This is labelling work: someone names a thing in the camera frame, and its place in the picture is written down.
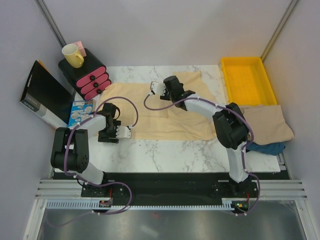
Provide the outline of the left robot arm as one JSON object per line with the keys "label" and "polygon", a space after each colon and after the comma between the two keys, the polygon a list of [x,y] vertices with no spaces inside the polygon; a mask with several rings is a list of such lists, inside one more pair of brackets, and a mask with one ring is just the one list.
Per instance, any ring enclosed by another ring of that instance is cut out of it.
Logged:
{"label": "left robot arm", "polygon": [[92,191],[99,197],[106,196],[110,185],[104,181],[104,172],[90,163],[89,139],[97,135],[99,143],[119,143],[117,128],[120,109],[105,103],[97,114],[91,114],[76,125],[59,127],[55,131],[50,164],[67,176],[79,178],[93,184]]}

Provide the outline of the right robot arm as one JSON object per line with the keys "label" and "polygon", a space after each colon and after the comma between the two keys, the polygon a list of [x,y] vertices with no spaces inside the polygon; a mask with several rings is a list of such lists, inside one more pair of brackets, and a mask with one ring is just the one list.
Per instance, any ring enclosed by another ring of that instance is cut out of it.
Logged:
{"label": "right robot arm", "polygon": [[245,182],[249,173],[245,167],[245,153],[248,134],[252,130],[239,106],[234,102],[219,105],[192,90],[184,90],[184,84],[175,75],[167,77],[162,83],[152,83],[150,89],[160,95],[160,99],[171,101],[177,108],[213,121],[217,139],[227,151],[229,177],[232,180],[229,191],[235,197],[242,196],[247,191]]}

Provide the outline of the cream yellow t shirt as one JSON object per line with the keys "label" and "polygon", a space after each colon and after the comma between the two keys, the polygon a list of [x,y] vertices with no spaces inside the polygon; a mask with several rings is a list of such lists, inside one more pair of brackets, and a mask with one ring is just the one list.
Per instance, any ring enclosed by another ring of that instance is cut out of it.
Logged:
{"label": "cream yellow t shirt", "polygon": [[158,95],[147,97],[148,83],[113,83],[102,93],[100,100],[110,100],[120,109],[119,120],[132,125],[136,140],[195,141],[216,137],[214,124],[206,117],[175,106]]}

